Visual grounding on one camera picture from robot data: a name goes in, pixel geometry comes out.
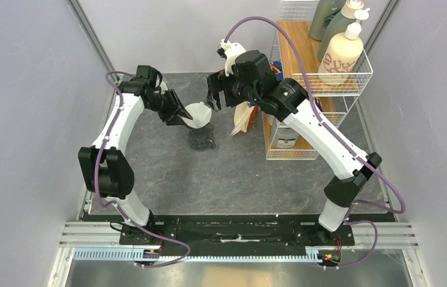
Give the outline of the white paper coffee filter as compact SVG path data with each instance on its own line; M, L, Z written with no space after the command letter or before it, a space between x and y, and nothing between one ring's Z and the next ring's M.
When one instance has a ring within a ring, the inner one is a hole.
M203 102L191 103L186 106L186 111L192 119L181 117L183 122L192 129L205 127L211 120L212 109Z

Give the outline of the clear glass carafe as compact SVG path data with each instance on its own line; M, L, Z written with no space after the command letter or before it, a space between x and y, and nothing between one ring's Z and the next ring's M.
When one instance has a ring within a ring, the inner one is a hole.
M196 151L204 151L207 149L215 149L216 143L214 134L207 137L192 137L188 136L188 145L191 149Z

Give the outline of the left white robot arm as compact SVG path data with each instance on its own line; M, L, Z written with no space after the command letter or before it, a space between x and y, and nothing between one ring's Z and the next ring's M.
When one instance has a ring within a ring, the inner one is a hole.
M105 76L117 93L109 119L92 145L80 148L78 160L85 185L100 206L114 207L124 224L135 229L134 236L147 245L155 241L157 228L151 211L133 190L135 175L125 157L131 131L146 109L156 112L168 126L192 127L197 107L184 106L151 66L139 65L135 74L120 84L112 80L114 74L111 71Z

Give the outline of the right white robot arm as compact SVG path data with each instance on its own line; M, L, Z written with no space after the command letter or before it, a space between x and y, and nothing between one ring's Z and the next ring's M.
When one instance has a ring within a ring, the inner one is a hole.
M277 80L263 53L223 48L217 53L226 62L224 69L207 77L208 105L220 110L220 95L224 95L227 107L240 103L258 106L307 140L333 170L335 176L324 189L327 200L315 227L316 239L331 244L382 158L355 147L308 99L308 92L296 80Z

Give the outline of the dark transparent coffee dripper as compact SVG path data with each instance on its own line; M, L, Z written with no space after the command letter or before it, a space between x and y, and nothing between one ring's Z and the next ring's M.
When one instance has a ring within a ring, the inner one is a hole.
M211 123L206 124L200 128L188 127L188 135L192 137L207 137L210 136L214 131L214 125Z

